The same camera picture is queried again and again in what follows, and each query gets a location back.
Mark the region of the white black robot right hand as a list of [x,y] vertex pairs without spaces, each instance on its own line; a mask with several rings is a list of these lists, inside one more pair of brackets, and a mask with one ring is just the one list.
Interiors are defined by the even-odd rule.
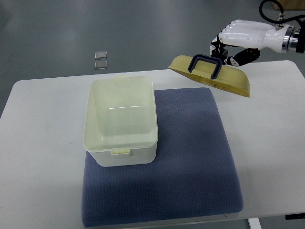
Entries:
[[235,20],[211,41],[210,55],[225,65],[243,66],[257,60],[262,49],[279,52],[276,45],[281,35],[266,23]]

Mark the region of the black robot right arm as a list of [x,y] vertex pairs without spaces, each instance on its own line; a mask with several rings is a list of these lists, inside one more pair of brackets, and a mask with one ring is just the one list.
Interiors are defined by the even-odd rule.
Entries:
[[[279,8],[277,20],[267,17],[263,12],[265,3],[274,3]],[[267,22],[275,25],[277,34],[282,33],[277,42],[276,48],[279,52],[288,52],[294,50],[296,53],[305,52],[305,15],[301,14],[290,18],[285,18],[285,12],[282,4],[278,0],[263,0],[259,5],[259,14]]]

